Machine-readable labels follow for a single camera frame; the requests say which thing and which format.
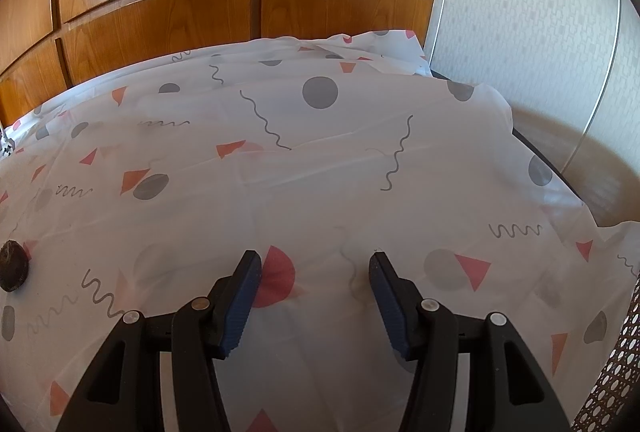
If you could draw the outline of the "wicker chair edge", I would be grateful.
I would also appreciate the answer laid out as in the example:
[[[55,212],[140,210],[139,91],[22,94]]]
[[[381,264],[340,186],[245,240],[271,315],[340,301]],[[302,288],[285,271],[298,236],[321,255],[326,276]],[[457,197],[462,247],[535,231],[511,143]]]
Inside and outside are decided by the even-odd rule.
[[[636,283],[620,335],[574,419],[573,431],[640,432],[639,353],[639,283]]]

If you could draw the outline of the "dark water chestnut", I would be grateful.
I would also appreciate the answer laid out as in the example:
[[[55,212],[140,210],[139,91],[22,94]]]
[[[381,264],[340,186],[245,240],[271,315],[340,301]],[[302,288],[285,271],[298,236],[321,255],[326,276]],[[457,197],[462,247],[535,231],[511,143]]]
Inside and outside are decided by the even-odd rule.
[[[29,256],[17,241],[6,241],[0,250],[0,287],[12,293],[24,284],[29,271]]]

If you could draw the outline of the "patterned white tablecloth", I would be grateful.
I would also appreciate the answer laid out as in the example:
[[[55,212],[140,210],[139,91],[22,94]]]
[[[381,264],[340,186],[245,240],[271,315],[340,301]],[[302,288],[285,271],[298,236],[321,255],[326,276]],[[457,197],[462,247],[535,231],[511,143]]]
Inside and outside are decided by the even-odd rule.
[[[58,427],[126,312],[172,313],[262,259],[216,366],[235,431],[393,431],[416,365],[369,285],[383,252],[454,313],[499,312],[570,425],[639,277],[639,226],[597,223],[494,88],[436,78],[405,33],[259,39],[134,64],[20,118],[1,238],[4,430]]]

